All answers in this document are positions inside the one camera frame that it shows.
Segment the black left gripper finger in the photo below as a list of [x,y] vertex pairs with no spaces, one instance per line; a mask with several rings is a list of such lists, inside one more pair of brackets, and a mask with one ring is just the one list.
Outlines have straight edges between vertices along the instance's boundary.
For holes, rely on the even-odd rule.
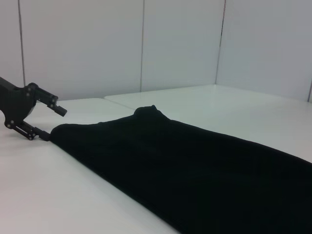
[[33,140],[36,136],[38,136],[40,139],[44,141],[50,140],[50,134],[46,131],[43,131],[37,127],[33,127],[30,124],[26,123],[25,121],[22,121],[21,123],[17,124],[13,120],[6,121],[4,125],[8,129],[12,129],[19,134],[26,137],[28,140]]
[[44,103],[48,108],[53,110],[58,115],[64,117],[67,114],[67,110],[57,105],[58,96],[55,96],[46,90],[41,89],[37,84],[28,84],[31,92],[34,94],[35,103],[37,101]]

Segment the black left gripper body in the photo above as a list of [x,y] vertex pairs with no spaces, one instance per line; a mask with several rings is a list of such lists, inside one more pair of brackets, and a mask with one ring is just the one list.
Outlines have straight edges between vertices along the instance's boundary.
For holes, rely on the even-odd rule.
[[0,110],[4,114],[6,127],[18,126],[30,115],[36,105],[34,95],[33,87],[19,88],[0,78]]

